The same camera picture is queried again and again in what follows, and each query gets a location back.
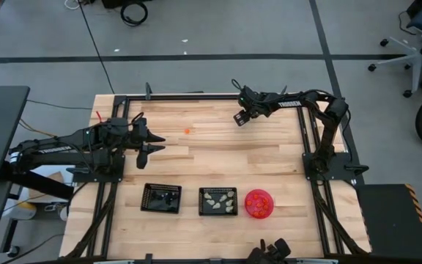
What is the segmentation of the black diagonal bar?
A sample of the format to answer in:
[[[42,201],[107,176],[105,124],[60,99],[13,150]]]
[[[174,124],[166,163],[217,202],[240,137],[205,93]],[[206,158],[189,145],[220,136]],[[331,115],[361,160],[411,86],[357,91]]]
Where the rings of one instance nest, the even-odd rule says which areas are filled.
[[[60,199],[70,199],[74,193],[72,186],[67,186],[32,171],[19,172],[7,161],[0,168],[0,180],[15,183]]]

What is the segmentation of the grey office chair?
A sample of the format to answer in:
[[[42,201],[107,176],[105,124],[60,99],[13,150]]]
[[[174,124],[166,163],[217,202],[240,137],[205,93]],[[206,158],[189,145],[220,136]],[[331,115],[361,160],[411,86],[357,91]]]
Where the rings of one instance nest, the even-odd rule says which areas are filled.
[[[406,13],[409,16],[410,21],[404,29],[414,29],[418,38],[422,39],[422,7],[417,11],[413,11],[408,8]],[[405,98],[410,98],[413,93],[418,91],[421,83],[422,46],[420,48],[416,48],[415,46],[409,45],[406,40],[397,40],[394,37],[382,39],[380,41],[380,45],[385,47],[390,42],[403,48],[405,55],[394,59],[381,60],[372,63],[368,66],[368,71],[374,72],[381,65],[404,63],[405,70],[412,69],[412,88],[405,90],[402,95]]]

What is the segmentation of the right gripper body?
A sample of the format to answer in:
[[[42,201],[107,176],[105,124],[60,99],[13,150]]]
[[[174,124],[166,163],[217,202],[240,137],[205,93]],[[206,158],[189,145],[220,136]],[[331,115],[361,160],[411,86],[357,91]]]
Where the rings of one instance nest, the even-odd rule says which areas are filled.
[[[244,86],[240,89],[238,103],[244,110],[252,112],[251,118],[271,115],[269,105],[264,103],[259,96],[260,94],[254,92],[250,87]]]

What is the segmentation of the yellow white bag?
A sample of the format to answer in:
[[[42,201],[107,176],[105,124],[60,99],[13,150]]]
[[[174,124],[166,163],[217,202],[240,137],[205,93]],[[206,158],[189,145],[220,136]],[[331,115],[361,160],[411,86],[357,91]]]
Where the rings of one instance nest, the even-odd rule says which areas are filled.
[[[16,220],[29,220],[35,216],[36,212],[36,206],[29,202],[8,199],[2,216]]]

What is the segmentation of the black aluminium extrusion frame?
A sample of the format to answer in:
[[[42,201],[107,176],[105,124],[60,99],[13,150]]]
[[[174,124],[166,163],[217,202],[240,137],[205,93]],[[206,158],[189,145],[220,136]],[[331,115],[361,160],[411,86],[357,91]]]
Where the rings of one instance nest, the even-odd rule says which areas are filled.
[[[111,184],[101,252],[110,259],[243,258],[253,247],[249,235],[274,235],[279,221],[261,222],[243,214],[242,195],[252,188],[281,192],[288,180],[305,188],[303,155],[312,153],[324,125],[304,107],[279,109],[238,126],[238,94],[97,95],[93,105],[104,118],[133,119],[143,113],[149,128],[165,141],[144,169],[137,152],[125,152],[124,175]],[[178,214],[141,211],[146,183],[181,186]],[[199,189],[235,187],[237,216],[200,216]]]

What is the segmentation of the white cardboard box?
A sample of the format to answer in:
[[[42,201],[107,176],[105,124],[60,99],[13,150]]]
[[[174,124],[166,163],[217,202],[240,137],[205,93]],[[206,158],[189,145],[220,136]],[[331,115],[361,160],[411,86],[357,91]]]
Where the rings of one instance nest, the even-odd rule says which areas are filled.
[[[73,166],[62,166],[62,165],[47,165],[40,166],[36,169],[33,169],[33,172],[48,177],[52,180],[63,183],[67,186],[76,187],[77,184],[73,182],[73,174],[68,172],[68,168],[73,168]],[[25,188],[23,190],[23,198],[29,199],[29,202],[33,203],[55,203],[55,202],[66,202],[66,199],[53,197],[47,194],[43,194],[39,191]]]

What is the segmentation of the pink plastic bowl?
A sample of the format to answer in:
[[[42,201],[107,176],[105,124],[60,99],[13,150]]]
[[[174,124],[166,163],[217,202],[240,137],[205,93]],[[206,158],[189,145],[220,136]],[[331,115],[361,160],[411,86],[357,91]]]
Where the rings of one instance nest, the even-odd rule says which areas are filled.
[[[254,199],[253,198],[254,194],[258,194],[259,198]],[[263,203],[264,198],[267,199],[267,204]],[[256,208],[252,208],[252,205],[246,205],[246,201],[248,201],[248,200],[252,201],[252,205],[256,204]],[[269,209],[265,210],[264,215],[259,214],[259,217],[253,216],[254,211],[259,212],[260,210],[264,210],[264,208],[263,208],[264,205],[269,206]],[[246,210],[246,212],[248,213],[249,216],[251,216],[255,219],[266,219],[267,217],[269,217],[273,213],[275,205],[274,205],[273,198],[271,197],[271,195],[268,192],[266,192],[265,190],[262,190],[262,189],[254,189],[254,190],[249,191],[247,193],[247,195],[245,196],[244,207],[245,207],[245,210]]]

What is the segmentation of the black slotted plastic basket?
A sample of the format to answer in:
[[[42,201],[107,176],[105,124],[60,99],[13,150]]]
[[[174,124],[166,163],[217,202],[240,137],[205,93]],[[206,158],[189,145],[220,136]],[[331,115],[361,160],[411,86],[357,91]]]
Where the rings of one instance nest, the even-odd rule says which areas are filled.
[[[223,202],[219,202],[219,199],[228,194],[229,191],[234,192],[233,197],[227,197]],[[207,203],[207,199],[204,198],[204,193],[208,193],[215,203],[220,203],[219,209],[212,209],[213,205]],[[231,213],[226,212],[226,202],[232,199],[233,211]],[[199,215],[200,216],[237,216],[238,215],[238,198],[237,189],[235,187],[209,187],[199,189]]]
[[[153,191],[156,191],[158,193],[158,196],[161,196],[161,194],[168,193],[167,198],[172,198],[172,193],[178,193],[179,196],[177,199],[174,199],[170,205],[168,205],[166,204],[167,198],[163,199],[162,201],[151,199],[150,195]],[[146,183],[144,185],[144,191],[141,198],[141,211],[178,214],[180,208],[181,193],[181,186]]]

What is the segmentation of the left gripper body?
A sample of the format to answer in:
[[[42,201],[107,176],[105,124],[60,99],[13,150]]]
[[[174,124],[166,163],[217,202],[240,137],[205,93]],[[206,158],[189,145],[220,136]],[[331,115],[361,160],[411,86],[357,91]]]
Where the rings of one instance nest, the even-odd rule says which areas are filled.
[[[147,137],[147,119],[137,117],[132,120],[132,130],[127,132],[122,144],[126,148],[141,148]]]

